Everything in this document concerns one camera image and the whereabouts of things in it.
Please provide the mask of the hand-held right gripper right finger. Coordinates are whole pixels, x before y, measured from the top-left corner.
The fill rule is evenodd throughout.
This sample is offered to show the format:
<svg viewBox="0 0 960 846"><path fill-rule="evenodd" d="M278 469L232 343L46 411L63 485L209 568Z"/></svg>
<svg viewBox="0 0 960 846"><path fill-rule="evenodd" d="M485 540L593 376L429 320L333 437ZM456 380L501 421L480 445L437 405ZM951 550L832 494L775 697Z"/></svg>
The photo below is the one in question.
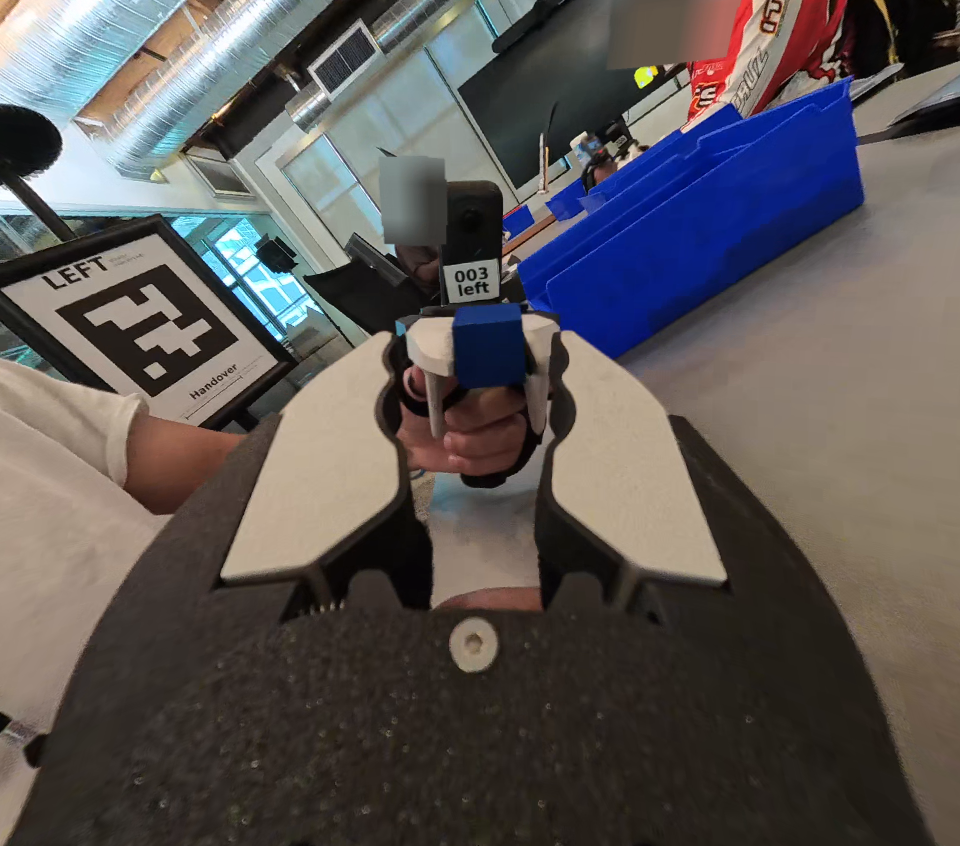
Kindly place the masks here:
<svg viewBox="0 0 960 846"><path fill-rule="evenodd" d="M535 538L561 571L606 588L720 588L727 572L666 409L575 332L554 337Z"/></svg>

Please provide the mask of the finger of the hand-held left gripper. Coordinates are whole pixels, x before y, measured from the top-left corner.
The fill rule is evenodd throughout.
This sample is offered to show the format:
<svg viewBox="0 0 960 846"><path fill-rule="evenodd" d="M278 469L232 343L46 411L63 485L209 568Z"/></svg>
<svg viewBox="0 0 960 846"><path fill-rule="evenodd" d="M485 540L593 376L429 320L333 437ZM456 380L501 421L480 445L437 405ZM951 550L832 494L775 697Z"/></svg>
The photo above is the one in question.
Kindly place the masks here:
<svg viewBox="0 0 960 846"><path fill-rule="evenodd" d="M559 324L542 313L523 314L523 339L527 365L523 391L531 429L546 429L550 395L550 360Z"/></svg>
<svg viewBox="0 0 960 846"><path fill-rule="evenodd" d="M407 354L422 372L440 377L455 376L454 320L416 320L405 332Z"/></svg>

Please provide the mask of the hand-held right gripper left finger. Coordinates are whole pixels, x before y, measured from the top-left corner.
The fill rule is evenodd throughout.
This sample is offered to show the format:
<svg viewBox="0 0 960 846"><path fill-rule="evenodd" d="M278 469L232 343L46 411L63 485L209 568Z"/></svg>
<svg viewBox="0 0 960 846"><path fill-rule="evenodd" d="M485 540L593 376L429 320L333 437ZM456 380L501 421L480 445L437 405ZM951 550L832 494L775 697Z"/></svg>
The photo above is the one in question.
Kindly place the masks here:
<svg viewBox="0 0 960 846"><path fill-rule="evenodd" d="M306 576L401 495L402 458L382 419L393 339L374 335L284 407L222 564L226 585Z"/></svg>

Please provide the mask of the blue cube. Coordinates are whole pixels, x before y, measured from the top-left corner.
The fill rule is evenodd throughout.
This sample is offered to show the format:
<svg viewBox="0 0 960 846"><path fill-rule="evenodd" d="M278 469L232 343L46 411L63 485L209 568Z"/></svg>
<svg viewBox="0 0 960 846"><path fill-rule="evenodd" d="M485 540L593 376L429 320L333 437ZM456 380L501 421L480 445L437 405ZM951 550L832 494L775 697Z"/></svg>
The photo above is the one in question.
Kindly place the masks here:
<svg viewBox="0 0 960 846"><path fill-rule="evenodd" d="M522 307L468 305L453 317L454 376L466 390L519 386L526 379Z"/></svg>

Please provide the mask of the person's left forearm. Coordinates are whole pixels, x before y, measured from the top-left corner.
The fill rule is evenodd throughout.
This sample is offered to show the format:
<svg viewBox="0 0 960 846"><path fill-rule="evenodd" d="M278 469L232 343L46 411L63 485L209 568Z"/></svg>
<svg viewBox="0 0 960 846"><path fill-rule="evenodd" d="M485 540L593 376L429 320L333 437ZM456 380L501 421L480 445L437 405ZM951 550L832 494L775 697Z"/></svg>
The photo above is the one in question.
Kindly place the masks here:
<svg viewBox="0 0 960 846"><path fill-rule="evenodd" d="M126 439L124 491L151 514L172 515L246 438L138 415Z"/></svg>

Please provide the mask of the white air vent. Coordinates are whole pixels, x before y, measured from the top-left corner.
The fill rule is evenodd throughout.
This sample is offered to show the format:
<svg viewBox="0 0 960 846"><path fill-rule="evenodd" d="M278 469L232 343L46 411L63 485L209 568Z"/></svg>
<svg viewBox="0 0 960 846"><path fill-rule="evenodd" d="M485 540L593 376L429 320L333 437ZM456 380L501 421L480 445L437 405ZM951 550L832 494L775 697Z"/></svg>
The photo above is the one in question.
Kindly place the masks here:
<svg viewBox="0 0 960 846"><path fill-rule="evenodd" d="M321 95L333 101L381 56L366 23L357 20L307 66L307 72Z"/></svg>

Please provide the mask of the black bar speaker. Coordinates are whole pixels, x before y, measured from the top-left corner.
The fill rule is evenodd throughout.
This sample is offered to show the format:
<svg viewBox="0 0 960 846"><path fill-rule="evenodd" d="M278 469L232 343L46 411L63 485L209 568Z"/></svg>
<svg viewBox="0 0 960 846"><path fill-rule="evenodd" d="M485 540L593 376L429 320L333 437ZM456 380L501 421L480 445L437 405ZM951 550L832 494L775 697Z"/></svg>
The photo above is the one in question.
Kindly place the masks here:
<svg viewBox="0 0 960 846"><path fill-rule="evenodd" d="M535 0L533 7L492 43L497 56L516 46L525 36L542 28L549 18L568 0Z"/></svg>

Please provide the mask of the framed black-white marker sign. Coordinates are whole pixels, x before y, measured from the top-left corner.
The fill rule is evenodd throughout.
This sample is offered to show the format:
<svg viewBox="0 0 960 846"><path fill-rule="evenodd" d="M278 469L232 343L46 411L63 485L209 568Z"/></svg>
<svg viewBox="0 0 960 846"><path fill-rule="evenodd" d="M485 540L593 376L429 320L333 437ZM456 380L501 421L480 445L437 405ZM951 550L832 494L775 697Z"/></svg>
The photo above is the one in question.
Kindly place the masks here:
<svg viewBox="0 0 960 846"><path fill-rule="evenodd" d="M161 216L2 263L2 323L67 380L222 430L292 354Z"/></svg>

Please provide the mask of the black floor lamp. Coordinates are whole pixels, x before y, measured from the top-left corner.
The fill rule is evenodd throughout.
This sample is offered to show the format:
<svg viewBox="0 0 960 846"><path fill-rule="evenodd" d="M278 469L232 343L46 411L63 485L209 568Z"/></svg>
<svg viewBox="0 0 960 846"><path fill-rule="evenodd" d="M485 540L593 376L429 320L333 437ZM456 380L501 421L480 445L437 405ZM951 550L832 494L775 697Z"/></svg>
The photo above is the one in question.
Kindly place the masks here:
<svg viewBox="0 0 960 846"><path fill-rule="evenodd" d="M28 180L49 170L63 151L57 126L29 108L1 106L1 182L60 242L77 235Z"/></svg>

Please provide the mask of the dark flat mat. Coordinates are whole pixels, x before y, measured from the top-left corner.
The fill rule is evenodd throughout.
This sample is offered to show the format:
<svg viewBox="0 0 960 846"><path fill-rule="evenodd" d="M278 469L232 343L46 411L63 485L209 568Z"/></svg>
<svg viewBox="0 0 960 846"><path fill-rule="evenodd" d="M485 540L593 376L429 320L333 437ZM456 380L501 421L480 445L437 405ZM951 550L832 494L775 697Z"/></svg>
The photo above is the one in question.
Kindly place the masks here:
<svg viewBox="0 0 960 846"><path fill-rule="evenodd" d="M897 115L885 135L888 139L899 139L958 127L959 77L956 77Z"/></svg>

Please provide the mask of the black wall screen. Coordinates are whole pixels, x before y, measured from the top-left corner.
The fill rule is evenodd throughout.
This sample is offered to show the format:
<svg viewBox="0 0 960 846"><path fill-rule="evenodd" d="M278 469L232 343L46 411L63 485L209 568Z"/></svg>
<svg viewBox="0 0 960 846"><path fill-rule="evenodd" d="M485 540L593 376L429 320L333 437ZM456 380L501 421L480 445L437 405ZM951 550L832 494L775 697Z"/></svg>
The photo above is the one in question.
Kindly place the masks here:
<svg viewBox="0 0 960 846"><path fill-rule="evenodd" d="M672 67L655 67L643 86L635 71L607 67L611 4L567 0L542 28L458 87L516 190L538 176L541 132L552 164L581 132L598 132L668 82Z"/></svg>

